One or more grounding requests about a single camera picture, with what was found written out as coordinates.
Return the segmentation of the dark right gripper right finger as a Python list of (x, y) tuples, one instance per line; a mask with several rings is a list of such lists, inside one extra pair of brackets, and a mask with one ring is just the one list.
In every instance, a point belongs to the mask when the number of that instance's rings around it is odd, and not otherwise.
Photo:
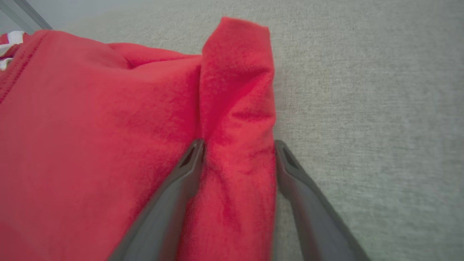
[(370, 261), (287, 144), (274, 142), (278, 188), (290, 202), (304, 261)]

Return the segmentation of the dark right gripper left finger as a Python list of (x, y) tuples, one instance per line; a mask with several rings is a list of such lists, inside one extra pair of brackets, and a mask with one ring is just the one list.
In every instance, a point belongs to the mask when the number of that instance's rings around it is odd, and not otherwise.
[(175, 261), (188, 201), (199, 187), (204, 141), (194, 140), (107, 261)]

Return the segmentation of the red basketball jersey white trim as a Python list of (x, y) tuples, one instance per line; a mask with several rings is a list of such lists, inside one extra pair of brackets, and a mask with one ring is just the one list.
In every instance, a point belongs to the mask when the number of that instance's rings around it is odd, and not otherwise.
[(194, 139), (178, 261), (270, 261), (269, 29), (224, 17), (201, 55), (37, 31), (0, 61), (0, 261), (105, 261)]

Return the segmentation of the grey fabric sofa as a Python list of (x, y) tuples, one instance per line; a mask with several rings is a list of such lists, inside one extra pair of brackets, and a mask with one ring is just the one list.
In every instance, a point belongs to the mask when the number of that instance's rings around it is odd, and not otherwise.
[(282, 139), (372, 261), (464, 261), (464, 0), (154, 0), (67, 25), (199, 53), (269, 28)]

